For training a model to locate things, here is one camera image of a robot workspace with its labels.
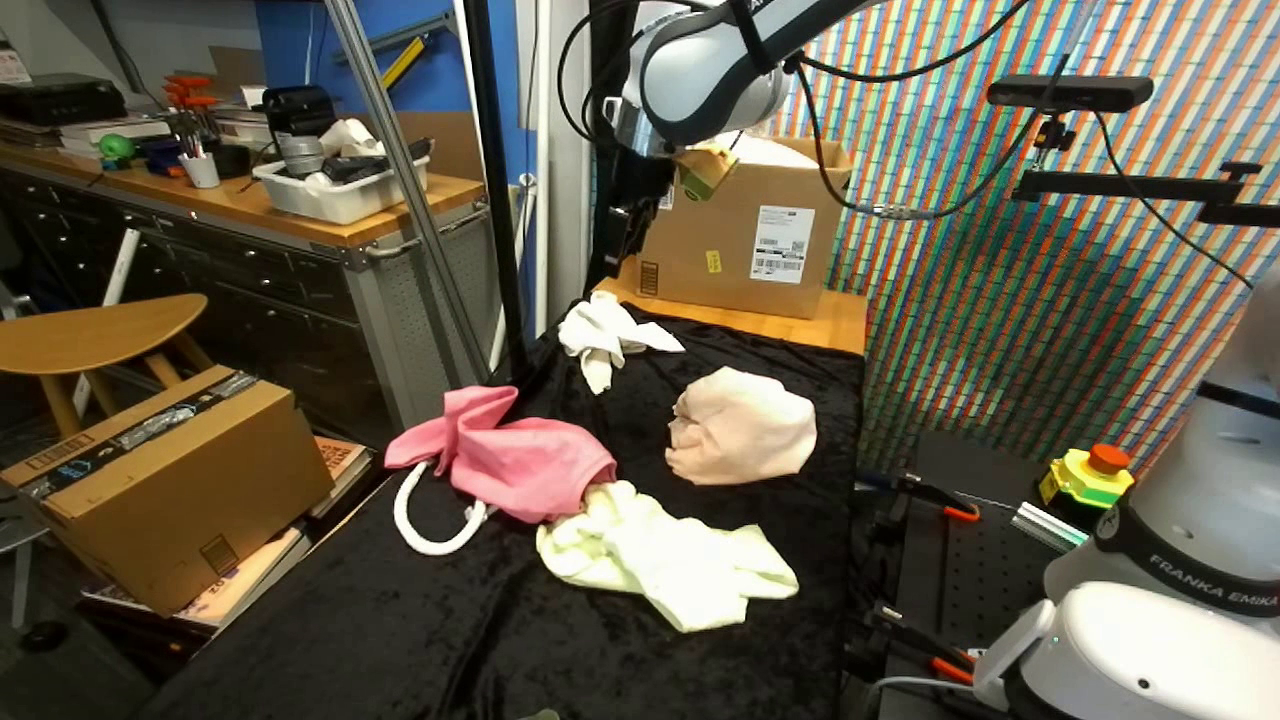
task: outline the floor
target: floor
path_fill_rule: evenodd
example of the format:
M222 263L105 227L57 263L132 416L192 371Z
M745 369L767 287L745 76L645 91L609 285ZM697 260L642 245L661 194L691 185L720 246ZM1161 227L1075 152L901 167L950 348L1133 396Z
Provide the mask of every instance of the floor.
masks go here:
M42 390L0 377L0 466L51 442L51 435ZM65 548L38 545L29 618L60 618L67 636L51 653L26 653L10 626L12 554L0 554L0 720L117 720L152 697L152 684L77 616L83 581Z

